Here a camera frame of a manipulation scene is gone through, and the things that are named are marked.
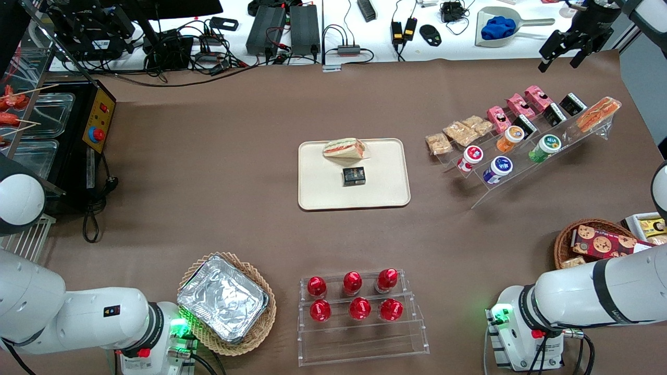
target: aluminum foil tray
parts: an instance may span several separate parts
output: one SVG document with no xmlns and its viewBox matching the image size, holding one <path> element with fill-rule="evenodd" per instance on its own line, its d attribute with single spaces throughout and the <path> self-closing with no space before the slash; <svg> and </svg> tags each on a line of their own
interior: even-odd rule
<svg viewBox="0 0 667 375">
<path fill-rule="evenodd" d="M 269 296 L 229 262 L 212 256 L 187 281 L 177 301 L 222 340 L 239 344 L 266 309 Z"/>
</svg>

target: red bottle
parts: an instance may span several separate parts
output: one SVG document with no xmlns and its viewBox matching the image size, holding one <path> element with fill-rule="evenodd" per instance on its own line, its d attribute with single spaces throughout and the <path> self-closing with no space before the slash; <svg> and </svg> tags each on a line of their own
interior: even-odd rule
<svg viewBox="0 0 667 375">
<path fill-rule="evenodd" d="M 371 314 L 371 304 L 362 297 L 357 297 L 350 302 L 350 317 L 354 320 L 364 320 Z"/>
<path fill-rule="evenodd" d="M 375 287 L 378 293 L 389 293 L 390 290 L 398 283 L 398 271 L 393 268 L 388 268 L 378 275 Z"/>
<path fill-rule="evenodd" d="M 310 317 L 316 322 L 326 322 L 331 317 L 331 306 L 325 300 L 317 300 L 310 305 Z"/>
<path fill-rule="evenodd" d="M 380 319 L 393 322 L 403 314 L 403 304 L 393 298 L 388 298 L 380 304 Z"/>
<path fill-rule="evenodd" d="M 362 288 L 362 277 L 359 272 L 348 272 L 343 278 L 343 292 L 348 296 L 354 296 Z"/>
<path fill-rule="evenodd" d="M 310 278 L 308 280 L 308 294 L 315 298 L 324 298 L 327 295 L 327 283 L 319 276 Z"/>
</svg>

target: blue cloth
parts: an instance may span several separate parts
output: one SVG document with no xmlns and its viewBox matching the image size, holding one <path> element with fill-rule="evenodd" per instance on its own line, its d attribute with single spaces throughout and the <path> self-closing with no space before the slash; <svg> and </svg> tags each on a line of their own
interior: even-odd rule
<svg viewBox="0 0 667 375">
<path fill-rule="evenodd" d="M 511 18 L 496 16 L 491 18 L 482 28 L 482 39 L 496 40 L 507 38 L 514 34 L 516 22 Z"/>
</svg>

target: pink snack box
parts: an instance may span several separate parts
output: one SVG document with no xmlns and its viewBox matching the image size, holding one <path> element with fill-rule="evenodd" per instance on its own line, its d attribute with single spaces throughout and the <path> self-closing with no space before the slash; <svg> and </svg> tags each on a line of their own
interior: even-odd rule
<svg viewBox="0 0 667 375">
<path fill-rule="evenodd" d="M 549 104 L 554 102 L 544 93 L 544 91 L 542 91 L 542 89 L 540 89 L 539 86 L 530 86 L 526 89 L 525 94 L 526 100 L 528 100 L 533 107 L 537 108 L 540 113 L 544 112 L 544 110 L 549 107 Z"/>
<path fill-rule="evenodd" d="M 486 117 L 488 117 L 489 121 L 494 124 L 496 133 L 498 134 L 505 132 L 505 130 L 512 124 L 510 119 L 507 118 L 505 111 L 503 111 L 502 108 L 498 106 L 489 108 L 489 110 L 486 112 Z"/>
<path fill-rule="evenodd" d="M 511 98 L 507 99 L 507 106 L 514 112 L 516 117 L 524 115 L 528 119 L 532 119 L 536 116 L 535 111 L 526 103 L 521 95 L 515 93 Z"/>
</svg>

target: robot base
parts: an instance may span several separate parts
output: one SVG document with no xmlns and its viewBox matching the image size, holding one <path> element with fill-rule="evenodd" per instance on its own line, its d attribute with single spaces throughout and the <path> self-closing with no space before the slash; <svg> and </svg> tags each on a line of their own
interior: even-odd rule
<svg viewBox="0 0 667 375">
<path fill-rule="evenodd" d="M 496 363 L 499 367 L 509 367 L 517 372 L 530 369 L 535 354 L 542 344 L 542 340 L 544 340 L 543 338 L 533 337 L 532 330 L 521 316 L 519 303 L 523 289 L 522 286 L 510 286 L 500 294 L 498 303 L 491 310 L 486 310 Z M 491 325 L 491 322 L 497 319 L 505 322 Z M 542 355 L 540 354 L 533 370 L 537 372 L 540 366 L 544 370 L 562 367 L 562 352 L 563 335 L 548 338 L 544 364 L 542 364 Z"/>
<path fill-rule="evenodd" d="M 193 340 L 184 340 L 171 334 L 171 322 L 181 320 L 178 306 L 171 302 L 158 302 L 157 305 L 164 313 L 164 327 L 160 339 L 146 358 L 128 358 L 121 354 L 120 363 L 123 375 L 185 375 L 191 374 L 194 369 L 193 360 L 167 356 L 169 348 L 192 349 L 192 346 L 196 344 Z"/>
</svg>

